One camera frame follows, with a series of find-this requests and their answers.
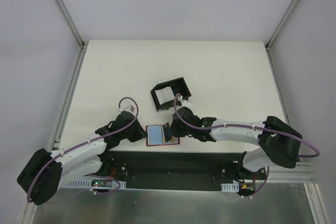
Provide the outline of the red leather card holder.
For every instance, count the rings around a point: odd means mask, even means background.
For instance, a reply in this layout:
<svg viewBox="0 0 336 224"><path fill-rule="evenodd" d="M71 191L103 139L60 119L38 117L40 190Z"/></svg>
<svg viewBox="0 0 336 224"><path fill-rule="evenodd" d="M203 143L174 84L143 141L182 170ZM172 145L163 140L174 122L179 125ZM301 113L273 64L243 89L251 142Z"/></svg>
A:
<svg viewBox="0 0 336 224"><path fill-rule="evenodd" d="M163 125L148 125L146 126L146 132L148 134L146 138L146 146L168 146L179 145L181 143L178 137L171 135L171 140L167 143L164 142Z"/></svg>

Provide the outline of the black card box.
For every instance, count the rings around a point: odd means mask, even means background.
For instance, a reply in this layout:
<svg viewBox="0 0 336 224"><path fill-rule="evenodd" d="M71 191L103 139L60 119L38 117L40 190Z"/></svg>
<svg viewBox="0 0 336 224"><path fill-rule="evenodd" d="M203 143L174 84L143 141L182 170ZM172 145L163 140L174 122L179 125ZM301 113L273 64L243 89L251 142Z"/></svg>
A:
<svg viewBox="0 0 336 224"><path fill-rule="evenodd" d="M159 83L150 91L157 111L172 108L174 98L178 93L185 100L192 96L183 77Z"/></svg>

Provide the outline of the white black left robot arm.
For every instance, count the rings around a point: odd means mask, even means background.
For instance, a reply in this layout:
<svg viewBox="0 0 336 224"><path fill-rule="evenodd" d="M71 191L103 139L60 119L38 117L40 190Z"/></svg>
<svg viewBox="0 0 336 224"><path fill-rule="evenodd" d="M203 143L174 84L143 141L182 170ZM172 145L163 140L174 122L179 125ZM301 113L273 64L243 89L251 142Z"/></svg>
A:
<svg viewBox="0 0 336 224"><path fill-rule="evenodd" d="M98 175L113 177L115 164L109 151L121 141L137 142L147 137L137 117L121 112L115 120L95 130L86 140L55 151L37 150L17 178L27 194L28 203L42 205L57 190L79 177Z"/></svg>

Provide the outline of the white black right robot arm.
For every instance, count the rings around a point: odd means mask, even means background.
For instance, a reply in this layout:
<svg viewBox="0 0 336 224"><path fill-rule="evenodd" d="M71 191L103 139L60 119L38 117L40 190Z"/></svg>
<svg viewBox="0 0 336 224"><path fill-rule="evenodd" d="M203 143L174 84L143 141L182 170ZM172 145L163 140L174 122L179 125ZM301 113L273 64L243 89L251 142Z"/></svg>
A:
<svg viewBox="0 0 336 224"><path fill-rule="evenodd" d="M214 117L199 118L192 110L181 107L173 114L171 134L192 137L201 142L233 141L256 145L253 151L241 154L236 173L242 179L250 178L261 168L278 165L293 169L299 156L302 138L293 128L275 116L265 121L243 124Z"/></svg>

